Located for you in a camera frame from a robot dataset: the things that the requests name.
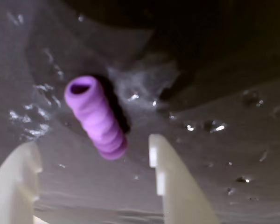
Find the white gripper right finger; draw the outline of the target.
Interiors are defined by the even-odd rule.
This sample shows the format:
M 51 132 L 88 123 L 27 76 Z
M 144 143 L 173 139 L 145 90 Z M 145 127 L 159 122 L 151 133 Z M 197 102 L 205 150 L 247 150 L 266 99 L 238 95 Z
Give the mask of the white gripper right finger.
M 160 134 L 149 136 L 149 166 L 155 169 L 166 224 L 218 224 L 210 201 L 175 149 Z

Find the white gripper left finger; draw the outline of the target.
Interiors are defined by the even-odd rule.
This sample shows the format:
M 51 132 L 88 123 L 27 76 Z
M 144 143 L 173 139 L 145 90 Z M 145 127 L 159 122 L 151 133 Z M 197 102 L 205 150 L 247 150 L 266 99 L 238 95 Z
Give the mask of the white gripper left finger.
M 0 166 L 0 224 L 33 224 L 42 162 L 37 145 L 19 145 Z

